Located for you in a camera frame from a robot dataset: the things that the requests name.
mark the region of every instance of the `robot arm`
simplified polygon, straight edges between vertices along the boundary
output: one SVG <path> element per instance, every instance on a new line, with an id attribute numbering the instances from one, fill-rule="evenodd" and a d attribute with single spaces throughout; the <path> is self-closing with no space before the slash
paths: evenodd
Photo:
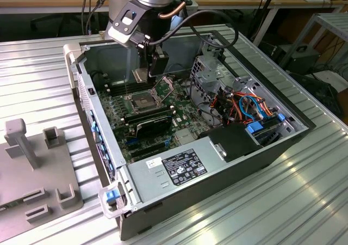
<path id="1" fill-rule="evenodd" d="M 170 29 L 171 19 L 182 9 L 186 19 L 173 31 L 166 35 Z M 167 66 L 169 56 L 162 51 L 161 44 L 190 18 L 198 14 L 216 14 L 229 22 L 234 30 L 234 40 L 227 45 L 218 45 L 201 37 L 193 26 L 192 31 L 204 42 L 217 48 L 227 48 L 236 43 L 238 31 L 225 13 L 215 10 L 201 10 L 187 16 L 184 1 L 175 0 L 131 0 L 116 16 L 108 35 L 124 47 L 134 44 L 140 55 L 140 68 L 146 69 L 147 81 L 153 81 L 155 76 L 162 75 Z"/>
<path id="2" fill-rule="evenodd" d="M 168 32 L 171 17 L 184 6 L 184 2 L 177 6 L 175 0 L 131 0 L 120 11 L 108 33 L 123 46 L 135 44 L 143 49 L 147 40 L 158 40 Z"/>

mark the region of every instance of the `blue cable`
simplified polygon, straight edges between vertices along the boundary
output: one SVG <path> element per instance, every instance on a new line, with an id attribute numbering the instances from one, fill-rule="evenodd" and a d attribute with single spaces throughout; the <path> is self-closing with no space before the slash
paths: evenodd
<path id="1" fill-rule="evenodd" d="M 255 121 L 255 119 L 254 119 L 253 116 L 247 114 L 247 113 L 244 111 L 243 106 L 242 106 L 242 103 L 241 103 L 241 99 L 239 100 L 239 108 L 240 108 L 241 112 L 242 112 L 245 116 L 248 116 L 249 118 L 251 118 L 252 121 Z"/>
<path id="2" fill-rule="evenodd" d="M 257 101 L 256 101 L 252 96 L 248 96 L 248 95 L 241 97 L 240 100 L 239 100 L 239 107 L 240 107 L 241 112 L 242 112 L 244 115 L 250 117 L 253 121 L 255 121 L 254 117 L 251 116 L 251 115 L 249 115 L 249 114 L 247 114 L 247 113 L 244 111 L 243 107 L 242 107 L 242 99 L 245 98 L 245 97 L 251 99 L 251 100 L 255 103 L 255 105 L 256 105 L 258 111 L 260 112 L 260 114 L 261 114 L 263 117 L 268 117 L 268 115 L 260 108 L 260 106 L 259 106 L 259 104 L 257 103 Z"/>

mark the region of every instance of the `power cable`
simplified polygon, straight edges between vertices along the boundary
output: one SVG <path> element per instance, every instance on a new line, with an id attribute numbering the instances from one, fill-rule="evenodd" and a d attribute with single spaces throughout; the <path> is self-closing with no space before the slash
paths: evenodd
<path id="1" fill-rule="evenodd" d="M 167 39 L 171 38 L 184 24 L 189 22 L 192 18 L 196 17 L 197 15 L 201 15 L 201 14 L 215 14 L 215 15 L 219 15 L 220 17 L 222 17 L 225 20 L 227 20 L 231 24 L 232 28 L 234 29 L 234 39 L 233 39 L 233 41 L 230 42 L 227 45 L 218 45 L 218 44 L 214 44 L 213 42 L 210 42 L 207 39 L 203 38 L 199 34 L 199 32 L 197 32 L 197 30 L 193 26 L 190 26 L 192 31 L 194 32 L 194 34 L 197 35 L 202 41 L 204 41 L 208 45 L 211 45 L 211 46 L 213 46 L 215 48 L 228 48 L 228 47 L 234 45 L 237 42 L 238 36 L 239 36 L 239 32 L 238 32 L 236 26 L 234 25 L 232 19 L 228 15 L 226 15 L 223 12 L 216 11 L 216 10 L 200 10 L 200 11 L 197 11 L 197 12 L 193 13 L 192 15 L 186 17 L 180 24 L 178 24 L 178 26 L 176 28 L 174 28 L 171 32 L 169 32 L 167 35 L 165 35 L 161 39 L 159 39 L 157 41 L 154 41 L 154 42 L 146 41 L 146 45 L 153 46 L 153 45 L 161 44 L 162 42 L 164 42 Z"/>
<path id="2" fill-rule="evenodd" d="M 94 14 L 94 12 L 99 9 L 100 7 L 103 6 L 103 4 L 105 3 L 106 0 L 98 0 L 95 7 L 93 8 L 93 10 L 88 14 L 88 19 L 87 19 L 87 23 L 86 23 L 86 33 L 88 33 L 88 26 L 90 24 L 92 15 Z"/>
<path id="3" fill-rule="evenodd" d="M 193 13 L 192 15 L 188 15 L 187 13 L 187 8 L 184 7 L 183 8 L 183 11 L 184 11 L 184 16 L 185 16 L 185 19 L 171 32 L 169 33 L 169 35 L 166 35 L 165 37 L 167 37 L 165 40 L 167 40 L 170 36 L 172 36 L 173 34 L 175 34 L 176 31 L 178 31 L 182 25 L 184 25 L 185 23 L 188 23 L 189 27 L 191 28 L 192 32 L 197 35 L 197 37 L 199 37 L 203 42 L 205 42 L 206 44 L 210 45 L 210 46 L 213 46 L 215 48 L 228 48 L 232 45 L 234 45 L 237 40 L 238 40 L 238 35 L 239 35 L 239 32 L 237 30 L 237 27 L 235 26 L 233 20 L 225 13 L 221 12 L 221 11 L 216 11 L 216 10 L 200 10 L 200 11 L 197 11 L 195 13 Z M 216 14 L 216 15 L 219 15 L 220 17 L 222 17 L 223 19 L 227 20 L 228 23 L 231 24 L 233 30 L 234 30 L 234 39 L 233 41 L 230 43 L 230 44 L 227 44 L 227 45 L 218 45 L 218 44 L 215 44 L 213 42 L 210 42 L 208 41 L 207 39 L 205 39 L 204 37 L 202 37 L 199 32 L 196 30 L 196 28 L 189 22 L 189 20 L 195 16 L 197 16 L 198 14 L 201 14 L 201 12 L 203 13 L 211 13 L 211 14 Z"/>

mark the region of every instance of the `black cable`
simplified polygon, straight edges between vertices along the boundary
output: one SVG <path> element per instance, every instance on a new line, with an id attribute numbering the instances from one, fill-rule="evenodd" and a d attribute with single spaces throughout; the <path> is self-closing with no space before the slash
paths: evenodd
<path id="1" fill-rule="evenodd" d="M 248 31 L 247 37 L 250 39 L 251 36 L 254 33 L 255 27 L 257 26 L 259 21 L 262 21 L 262 19 L 265 17 L 265 15 L 267 14 L 267 9 L 269 4 L 271 3 L 272 0 L 267 0 L 266 3 L 264 4 L 261 12 L 257 12 L 256 16 L 254 18 L 254 21 L 251 23 L 251 28 Z"/>
<path id="2" fill-rule="evenodd" d="M 331 54 L 331 56 L 329 57 L 329 59 L 326 61 L 326 63 L 325 63 L 325 65 L 327 65 L 329 62 L 331 62 L 331 58 L 332 57 L 334 57 L 334 54 L 335 54 L 335 51 L 336 51 L 336 47 L 337 47 L 337 45 L 338 45 L 338 40 L 339 40 L 339 38 L 337 37 L 337 41 L 336 41 L 336 44 L 335 44 L 335 46 L 334 46 L 334 49 L 333 49 L 333 51 L 332 51 L 332 54 Z"/>
<path id="3" fill-rule="evenodd" d="M 263 1 L 263 0 L 260 1 L 259 7 L 258 7 L 258 9 L 255 11 L 256 13 L 254 14 L 254 16 L 256 16 L 256 14 L 259 12 L 259 10 L 260 10 L 260 8 L 261 8 L 261 5 L 262 5 L 262 1 Z"/>
<path id="4" fill-rule="evenodd" d="M 331 59 L 330 59 L 330 61 L 329 61 L 329 63 L 333 60 L 333 58 L 337 55 L 337 53 L 341 50 L 341 48 L 343 47 L 343 42 L 341 43 L 341 46 L 339 47 L 339 49 L 336 51 L 336 53 L 331 57 Z"/>
<path id="5" fill-rule="evenodd" d="M 103 6 L 103 4 L 105 3 L 106 0 L 98 0 L 97 3 L 96 3 L 96 6 L 93 8 L 93 10 L 91 11 L 91 13 L 88 14 L 88 19 L 87 19 L 87 23 L 86 23 L 86 30 L 87 30 L 87 26 L 89 25 L 90 21 L 91 21 L 91 18 L 92 18 L 92 15 L 94 14 L 94 12 Z"/>
<path id="6" fill-rule="evenodd" d="M 93 16 L 94 12 L 95 12 L 97 9 L 98 9 L 97 7 L 94 7 L 93 10 L 92 10 L 92 12 L 91 12 L 90 14 L 88 14 L 88 19 L 87 19 L 86 29 L 85 29 L 86 34 L 88 34 L 88 27 L 89 27 L 89 24 L 90 24 L 90 22 L 91 22 L 91 18 L 92 18 L 92 16 Z"/>
<path id="7" fill-rule="evenodd" d="M 228 15 L 226 15 L 225 13 L 220 12 L 220 11 L 216 11 L 216 10 L 201 10 L 201 11 L 195 12 L 195 13 L 193 13 L 192 15 L 189 16 L 188 13 L 187 13 L 187 8 L 186 8 L 186 7 L 184 7 L 183 11 L 184 11 L 185 19 L 184 19 L 184 20 L 183 20 L 171 33 L 169 33 L 169 35 L 165 36 L 165 37 L 167 37 L 165 40 L 167 40 L 170 36 L 172 36 L 173 34 L 175 34 L 175 32 L 178 31 L 178 30 L 181 28 L 181 26 L 184 25 L 184 23 L 187 22 L 188 25 L 189 25 L 189 27 L 191 28 L 192 32 L 193 32 L 195 35 L 197 35 L 197 37 L 200 38 L 203 42 L 205 42 L 206 44 L 208 44 L 208 45 L 210 45 L 210 46 L 213 46 L 213 47 L 215 47 L 215 48 L 228 48 L 228 47 L 234 45 L 234 44 L 237 42 L 237 40 L 238 40 L 238 35 L 239 35 L 239 32 L 238 32 L 238 30 L 237 30 L 237 27 L 236 27 L 235 24 L 233 23 L 233 20 L 232 20 Z M 232 28 L 233 28 L 233 30 L 234 30 L 234 40 L 233 40 L 230 44 L 228 44 L 228 45 L 218 45 L 218 44 L 214 44 L 214 43 L 208 41 L 207 39 L 205 39 L 204 37 L 202 37 L 202 36 L 199 34 L 199 32 L 197 32 L 196 28 L 195 28 L 193 25 L 191 25 L 191 23 L 189 22 L 189 20 L 190 20 L 191 18 L 195 17 L 196 15 L 198 15 L 197 13 L 203 12 L 203 11 L 205 11 L 206 13 L 217 14 L 217 15 L 221 16 L 222 18 L 224 18 L 225 20 L 227 20 L 227 21 L 231 24 L 231 26 L 232 26 Z"/>
<path id="8" fill-rule="evenodd" d="M 85 34 L 84 32 L 84 25 L 83 25 L 83 15 L 85 13 L 85 7 L 86 7 L 86 0 L 83 0 L 83 3 L 82 3 L 82 10 L 81 10 L 81 28 L 82 28 L 82 35 Z"/>
<path id="9" fill-rule="evenodd" d="M 92 0 L 89 0 L 88 14 L 91 13 L 91 7 L 92 7 Z M 88 26 L 88 34 L 89 34 L 89 31 L 91 31 L 91 22 L 89 23 L 89 26 Z"/>
<path id="10" fill-rule="evenodd" d="M 217 118 L 217 120 L 221 121 L 221 118 L 219 118 L 219 117 L 217 117 L 216 115 L 213 115 L 212 113 L 209 113 L 209 112 L 207 112 L 207 111 L 205 111 L 205 110 L 202 110 L 202 109 L 200 109 L 197 105 L 195 105 L 195 103 L 194 103 L 193 100 L 192 100 L 192 84 L 193 84 L 193 82 L 194 82 L 194 77 L 192 76 L 192 78 L 191 78 L 191 83 L 190 83 L 190 95 L 189 95 L 190 101 L 191 101 L 192 105 L 195 106 L 196 108 L 198 108 L 202 113 L 209 114 L 209 115 L 212 116 L 213 118 Z"/>
<path id="11" fill-rule="evenodd" d="M 166 41 L 167 39 L 169 39 L 170 37 L 172 37 L 184 24 L 186 24 L 187 22 L 189 22 L 192 18 L 196 17 L 197 15 L 201 15 L 201 14 L 215 14 L 215 15 L 219 15 L 221 16 L 222 18 L 224 18 L 225 20 L 227 20 L 231 25 L 232 25 L 232 28 L 234 29 L 234 39 L 232 42 L 230 42 L 229 44 L 227 45 L 218 45 L 218 44 L 214 44 L 210 41 L 208 41 L 207 39 L 203 38 L 199 32 L 197 32 L 197 30 L 193 27 L 193 26 L 190 26 L 192 31 L 194 32 L 195 35 L 197 35 L 202 41 L 206 42 L 208 45 L 211 45 L 213 47 L 216 47 L 216 48 L 228 48 L 232 45 L 234 45 L 237 40 L 238 40 L 238 35 L 239 35 L 239 32 L 236 28 L 236 26 L 234 25 L 232 19 L 226 15 L 225 13 L 223 12 L 220 12 L 220 11 L 216 11 L 216 10 L 200 10 L 200 11 L 197 11 L 195 13 L 193 13 L 192 15 L 186 17 L 180 24 L 178 24 L 178 26 L 176 28 L 174 28 L 174 30 L 172 30 L 171 32 L 169 32 L 167 35 L 165 35 L 164 37 L 162 37 L 161 39 L 155 41 L 155 42 L 149 42 L 147 41 L 146 42 L 146 45 L 148 46 L 154 46 L 154 45 L 159 45 L 161 44 L 162 42 Z"/>

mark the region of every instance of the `black plastic cover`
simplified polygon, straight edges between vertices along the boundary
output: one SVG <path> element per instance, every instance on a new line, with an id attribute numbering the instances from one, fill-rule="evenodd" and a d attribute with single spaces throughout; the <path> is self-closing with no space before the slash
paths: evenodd
<path id="1" fill-rule="evenodd" d="M 226 162 L 248 155 L 261 149 L 260 145 L 245 131 L 243 124 L 235 123 L 227 127 L 217 127 L 200 134 L 200 138 L 209 136 L 214 144 L 220 144 L 226 152 Z"/>

